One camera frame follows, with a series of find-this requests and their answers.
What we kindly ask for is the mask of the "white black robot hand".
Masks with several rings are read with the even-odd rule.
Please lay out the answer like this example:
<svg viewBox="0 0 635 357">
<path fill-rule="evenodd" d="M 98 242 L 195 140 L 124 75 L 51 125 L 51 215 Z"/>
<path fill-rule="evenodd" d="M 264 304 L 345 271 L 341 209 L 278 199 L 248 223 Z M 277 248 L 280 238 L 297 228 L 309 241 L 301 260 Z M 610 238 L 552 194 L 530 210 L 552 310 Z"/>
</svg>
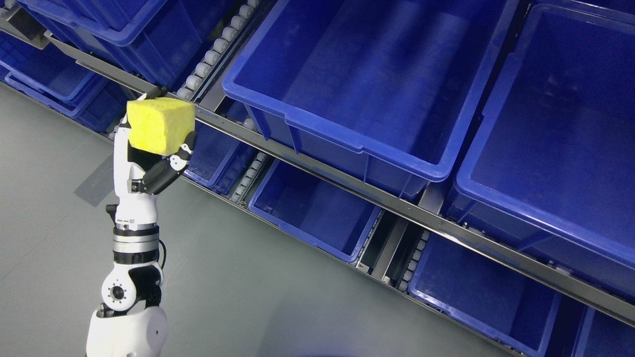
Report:
<svg viewBox="0 0 635 357">
<path fill-rule="evenodd" d="M 160 96 L 145 93 L 136 100 L 156 99 Z M 131 147 L 128 137 L 131 131 L 124 118 L 114 133 L 114 192 L 116 205 L 107 206 L 114 222 L 115 233 L 127 237 L 156 233 L 158 195 L 171 185 L 188 168 L 193 156 L 197 133 L 186 136 L 179 150 L 169 156 L 161 156 Z"/>
</svg>

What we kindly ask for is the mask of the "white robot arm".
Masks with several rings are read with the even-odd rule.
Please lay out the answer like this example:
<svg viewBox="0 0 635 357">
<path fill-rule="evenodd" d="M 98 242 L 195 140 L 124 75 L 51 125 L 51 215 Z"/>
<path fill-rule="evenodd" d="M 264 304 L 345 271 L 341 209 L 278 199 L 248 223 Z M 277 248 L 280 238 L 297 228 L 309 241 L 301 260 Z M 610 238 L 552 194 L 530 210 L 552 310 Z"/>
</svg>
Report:
<svg viewBox="0 0 635 357">
<path fill-rule="evenodd" d="M 113 228 L 113 268 L 92 313 L 88 357 L 158 357 L 167 339 L 161 308 L 163 271 L 153 203 L 108 205 Z"/>
</svg>

